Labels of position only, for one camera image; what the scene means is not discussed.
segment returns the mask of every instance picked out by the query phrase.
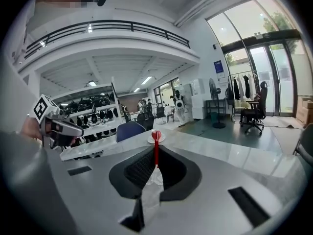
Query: hand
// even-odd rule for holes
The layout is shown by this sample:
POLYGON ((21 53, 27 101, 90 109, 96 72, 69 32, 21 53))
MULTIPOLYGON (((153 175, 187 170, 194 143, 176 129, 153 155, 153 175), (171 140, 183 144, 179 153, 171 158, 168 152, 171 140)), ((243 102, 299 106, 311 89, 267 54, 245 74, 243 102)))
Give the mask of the hand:
MULTIPOLYGON (((51 132, 51 122, 47 122, 45 125, 45 132, 51 132)), ((21 134, 32 139, 43 140, 43 135, 40 132, 39 123, 33 117, 27 117, 21 129, 21 134)), ((77 137, 74 137, 70 145, 74 144, 77 137)))

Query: door frame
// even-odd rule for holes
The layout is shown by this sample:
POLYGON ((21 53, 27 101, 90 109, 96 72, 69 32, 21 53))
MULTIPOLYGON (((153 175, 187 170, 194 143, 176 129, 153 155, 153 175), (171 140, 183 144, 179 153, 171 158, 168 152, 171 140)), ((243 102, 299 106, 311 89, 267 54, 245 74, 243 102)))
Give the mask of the door frame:
POLYGON ((260 43, 257 45, 251 45, 246 47, 247 51, 248 51, 248 55, 250 57, 251 60, 251 64, 252 64, 252 68, 254 71, 257 72, 254 60, 253 60, 253 56, 251 54, 251 49, 253 48, 259 48, 259 47, 264 47, 265 53, 268 57, 270 66, 271 66, 271 70, 272 70, 272 74, 273 74, 273 79, 274 79, 274 95, 275 95, 275 109, 274 112, 271 113, 267 113, 267 116, 278 116, 278 117, 295 117, 296 115, 296 110, 297 110, 297 101, 298 101, 298 92, 297 92, 297 82, 296 82, 296 77, 295 77, 295 70, 294 70, 294 65, 293 65, 293 61, 292 61, 292 57, 291 57, 291 53, 290 50, 288 49, 288 45, 285 39, 281 39, 281 40, 276 40, 276 41, 269 41, 269 42, 265 42, 265 43, 260 43), (286 54, 287 54, 287 58, 288 58, 288 62, 289 62, 289 66, 290 66, 290 71, 291 71, 291 77, 292 77, 292 86, 293 86, 293 108, 292 108, 292 113, 281 113, 280 112, 280 97, 281 97, 281 88, 280 88, 280 81, 279 81, 279 75, 277 73, 277 68, 276 68, 276 63, 274 60, 274 57, 269 49, 269 46, 271 45, 277 45, 277 44, 282 44, 286 54))

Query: black stand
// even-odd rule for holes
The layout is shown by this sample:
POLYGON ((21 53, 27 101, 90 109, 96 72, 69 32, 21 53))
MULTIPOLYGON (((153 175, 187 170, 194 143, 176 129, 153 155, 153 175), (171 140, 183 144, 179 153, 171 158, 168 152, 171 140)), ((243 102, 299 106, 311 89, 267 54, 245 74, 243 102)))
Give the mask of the black stand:
POLYGON ((218 122, 217 122, 217 123, 213 123, 212 126, 213 126, 213 128, 222 129, 222 128, 225 128, 226 125, 225 125, 224 123, 221 123, 221 122, 220 122, 220 103, 219 103, 219 95, 217 95, 217 109, 218 109, 218 115, 217 115, 218 122))

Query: hanging clothes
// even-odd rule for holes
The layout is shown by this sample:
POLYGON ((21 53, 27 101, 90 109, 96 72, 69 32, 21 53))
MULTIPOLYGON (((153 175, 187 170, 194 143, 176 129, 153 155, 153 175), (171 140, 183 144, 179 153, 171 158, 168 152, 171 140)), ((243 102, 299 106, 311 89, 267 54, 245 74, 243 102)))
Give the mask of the hanging clothes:
POLYGON ((237 85, 237 81, 234 78, 234 93, 235 93, 235 99, 239 100, 240 99, 240 94, 239 94, 239 89, 238 89, 238 85, 237 85))
POLYGON ((254 82, 253 82, 253 77, 251 76, 251 74, 248 74, 249 77, 249 84, 250 84, 250 98, 253 99, 253 94, 254 94, 254 82))
POLYGON ((244 80, 245 80, 245 86, 246 86, 246 98, 249 98, 250 97, 250 85, 249 85, 249 78, 244 75, 244 80))
POLYGON ((244 99, 245 93, 244 93, 243 85, 241 83, 239 76, 237 77, 237 81, 238 81, 238 87, 239 87, 240 101, 244 102, 245 101, 245 99, 244 99))

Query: blue chair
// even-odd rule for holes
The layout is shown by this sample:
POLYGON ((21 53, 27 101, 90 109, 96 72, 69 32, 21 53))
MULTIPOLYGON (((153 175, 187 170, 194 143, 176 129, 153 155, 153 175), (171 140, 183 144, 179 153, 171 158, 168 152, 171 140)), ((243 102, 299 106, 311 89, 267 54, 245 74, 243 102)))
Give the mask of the blue chair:
POLYGON ((140 133, 145 132, 146 129, 135 121, 129 121, 118 126, 116 131, 116 142, 121 142, 129 139, 140 133))

